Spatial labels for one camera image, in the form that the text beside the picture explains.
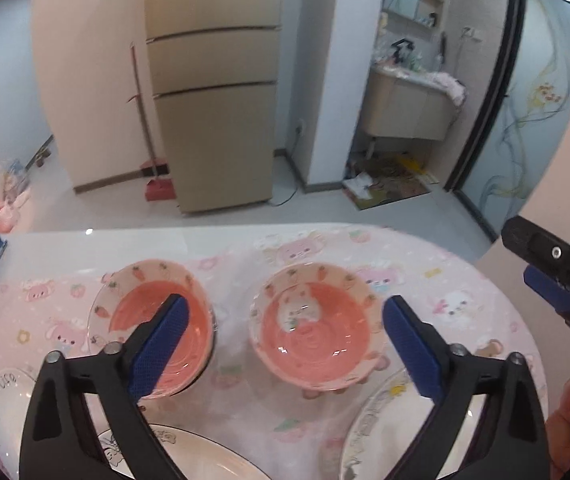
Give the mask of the person's right hand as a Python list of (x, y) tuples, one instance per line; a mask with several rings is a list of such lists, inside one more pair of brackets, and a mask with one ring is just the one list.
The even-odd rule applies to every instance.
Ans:
[(546, 421), (550, 453), (550, 478), (562, 479), (570, 471), (570, 380), (566, 382), (560, 403)]

